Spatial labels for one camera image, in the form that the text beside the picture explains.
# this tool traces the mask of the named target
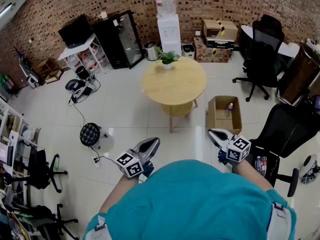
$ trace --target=person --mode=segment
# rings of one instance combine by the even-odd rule
[[[222,173],[197,160],[182,160],[141,184],[138,177],[124,175],[83,239],[91,239],[103,219],[107,236],[101,239],[107,240],[262,240],[272,203],[278,203],[290,211],[293,240],[295,211],[246,160],[233,163],[233,169],[236,174]]]

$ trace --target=cardboard box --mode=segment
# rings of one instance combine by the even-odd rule
[[[237,39],[238,28],[228,20],[220,20],[224,27],[224,35],[221,35],[221,25],[214,19],[204,19],[202,22],[203,35],[206,38],[235,41]]]
[[[230,103],[233,108],[230,115],[225,111]],[[239,100],[235,96],[215,96],[208,103],[208,127],[209,129],[226,129],[232,134],[239,135],[242,131]]]
[[[201,37],[193,39],[195,47],[195,60],[197,62],[218,62],[227,63],[229,61],[231,50],[208,48]]]

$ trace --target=television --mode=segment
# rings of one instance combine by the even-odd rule
[[[68,22],[58,33],[68,48],[83,45],[93,34],[85,15],[81,15],[71,22]]]

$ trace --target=black stand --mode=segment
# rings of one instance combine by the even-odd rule
[[[48,175],[49,178],[51,179],[52,184],[53,184],[55,190],[56,190],[58,193],[61,193],[61,189],[58,189],[58,187],[57,187],[57,184],[56,184],[54,175],[57,175],[57,174],[67,175],[68,172],[67,172],[66,170],[65,170],[65,171],[59,171],[59,172],[55,172],[55,171],[54,171],[56,158],[58,158],[58,157],[59,157],[58,154],[54,155],[54,158],[53,158],[53,160],[52,160],[52,163],[51,163],[51,165],[50,165],[50,168],[48,167],[48,165],[49,165],[48,162],[46,162],[46,167],[47,167],[47,175]],[[27,166],[24,165],[23,168],[29,171],[29,168],[28,168]],[[31,176],[22,177],[22,178],[12,178],[12,179],[10,180],[10,182],[24,182],[24,181],[26,181],[26,182],[27,182],[26,184],[28,184],[28,180],[30,180],[31,178],[32,178]]]
[[[251,88],[251,91],[250,91],[250,96],[247,97],[247,98],[245,98],[245,101],[246,101],[246,102],[249,102],[250,99],[251,99],[251,97],[252,97],[252,94],[254,93],[254,90],[255,90],[255,88],[256,88],[256,84],[253,83],[249,78],[244,78],[244,77],[236,77],[236,78],[232,79],[232,82],[235,83],[235,82],[237,82],[237,80],[252,83],[252,88]],[[265,89],[262,85],[257,85],[257,86],[261,89],[261,91],[264,92],[264,94],[265,94],[264,99],[265,99],[265,100],[268,100],[269,97],[270,97],[270,95],[268,94],[268,92],[266,91],[266,89]]]
[[[294,168],[292,171],[292,176],[283,175],[283,174],[277,174],[276,178],[283,182],[290,183],[289,191],[288,191],[288,198],[291,198],[294,196],[297,185],[298,185],[298,179],[299,179],[299,170],[297,168]]]
[[[63,220],[61,218],[61,214],[60,214],[60,208],[62,208],[63,205],[61,203],[58,203],[56,205],[56,210],[57,210],[57,218],[54,218],[53,220],[57,223],[57,226],[58,226],[58,231],[59,231],[59,234],[60,236],[63,236],[64,233],[62,233],[62,229],[67,232],[67,234],[72,237],[73,239],[75,240],[79,240],[78,237],[74,237],[73,234],[71,234],[71,232],[66,228],[65,224],[66,223],[70,223],[70,222],[75,222],[75,223],[78,223],[78,220],[76,218],[74,219],[68,219],[68,220]]]

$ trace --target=shelf with items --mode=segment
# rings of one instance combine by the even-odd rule
[[[58,58],[58,60],[62,59],[74,72],[76,72],[80,66],[84,66],[91,74],[104,73],[104,66],[102,66],[101,63],[105,61],[109,63],[95,34],[92,34],[83,45],[72,49],[66,48]]]
[[[2,161],[0,163],[2,163],[2,167],[9,174],[13,175],[15,161],[19,161],[20,157],[25,157],[25,159],[22,159],[22,162],[28,166],[31,150],[38,148],[37,139],[40,129],[29,123],[22,114],[1,99],[0,108],[2,108],[3,112],[0,125],[0,142],[6,146],[12,146],[13,149],[12,165],[8,165]]]

